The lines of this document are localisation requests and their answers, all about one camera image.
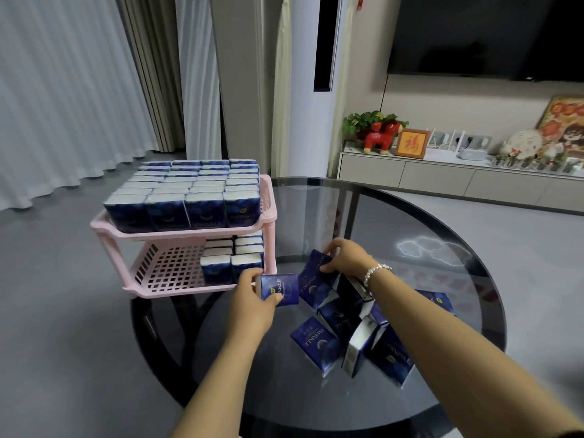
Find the red horse figurine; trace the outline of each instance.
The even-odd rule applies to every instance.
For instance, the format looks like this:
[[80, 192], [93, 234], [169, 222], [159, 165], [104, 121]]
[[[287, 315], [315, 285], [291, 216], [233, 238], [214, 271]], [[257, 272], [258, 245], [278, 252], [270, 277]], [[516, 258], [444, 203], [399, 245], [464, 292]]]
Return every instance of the red horse figurine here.
[[404, 127], [395, 120], [390, 120], [389, 124], [385, 128], [385, 132], [382, 134], [379, 132], [381, 130], [381, 123], [372, 123], [371, 130], [365, 137], [365, 146], [363, 147], [363, 152], [369, 154], [373, 145], [380, 144], [381, 150], [379, 153], [381, 155], [387, 155], [390, 151], [391, 143], [394, 140], [394, 136], [400, 133]]

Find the pink grid basket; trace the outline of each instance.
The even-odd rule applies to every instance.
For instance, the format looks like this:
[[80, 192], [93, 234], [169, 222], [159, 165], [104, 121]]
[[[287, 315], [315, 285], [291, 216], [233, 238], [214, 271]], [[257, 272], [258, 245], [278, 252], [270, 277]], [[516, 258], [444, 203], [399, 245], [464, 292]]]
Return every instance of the pink grid basket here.
[[[276, 273], [276, 202], [272, 179], [260, 175], [262, 213], [257, 223], [244, 228], [204, 229], [191, 231], [125, 234], [109, 220], [105, 210], [90, 223], [122, 281], [122, 288], [142, 298], [170, 297], [231, 290], [233, 284], [205, 286], [200, 267], [203, 246], [208, 239], [263, 232], [264, 268]], [[128, 269], [117, 240], [146, 241]]]

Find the framed painting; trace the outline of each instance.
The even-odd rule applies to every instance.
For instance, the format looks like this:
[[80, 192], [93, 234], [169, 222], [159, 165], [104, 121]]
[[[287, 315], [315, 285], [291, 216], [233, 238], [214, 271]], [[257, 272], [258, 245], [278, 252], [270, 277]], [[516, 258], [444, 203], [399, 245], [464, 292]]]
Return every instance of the framed painting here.
[[584, 159], [584, 97], [553, 97], [538, 129], [546, 145], [561, 145], [567, 156]]
[[395, 154], [423, 159], [429, 138], [430, 131], [404, 129], [399, 134], [398, 144], [395, 146]]

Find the white curtain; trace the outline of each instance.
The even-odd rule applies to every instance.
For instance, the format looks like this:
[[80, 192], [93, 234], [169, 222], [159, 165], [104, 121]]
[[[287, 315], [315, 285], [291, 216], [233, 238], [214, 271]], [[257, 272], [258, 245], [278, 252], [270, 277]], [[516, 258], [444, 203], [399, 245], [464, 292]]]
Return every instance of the white curtain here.
[[0, 0], [0, 210], [156, 138], [115, 0]]
[[274, 77], [274, 116], [272, 122], [272, 176], [288, 175], [288, 146], [290, 144], [290, 101], [292, 74], [292, 27], [290, 0], [282, 0], [276, 73]]
[[209, 0], [175, 0], [188, 159], [221, 158], [219, 72]]
[[353, 30], [353, 14], [357, 10], [358, 0], [349, 0], [345, 13], [345, 24], [342, 26], [342, 46], [338, 85], [336, 88], [335, 112], [332, 121], [331, 148], [329, 151], [328, 177], [335, 177], [339, 164], [340, 151], [343, 148], [343, 115], [345, 113], [345, 97], [347, 94], [347, 79], [349, 77], [349, 58], [351, 53], [351, 31]]

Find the gray floor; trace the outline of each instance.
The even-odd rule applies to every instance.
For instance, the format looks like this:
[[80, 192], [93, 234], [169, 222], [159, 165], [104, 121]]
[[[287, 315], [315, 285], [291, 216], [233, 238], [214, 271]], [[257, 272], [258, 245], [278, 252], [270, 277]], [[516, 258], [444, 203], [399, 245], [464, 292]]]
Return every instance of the gray floor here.
[[[88, 225], [137, 164], [0, 213], [2, 437], [161, 437], [180, 414]], [[584, 217], [395, 194], [477, 252], [502, 295], [507, 352], [584, 419]], [[128, 257], [138, 248], [123, 246]]]

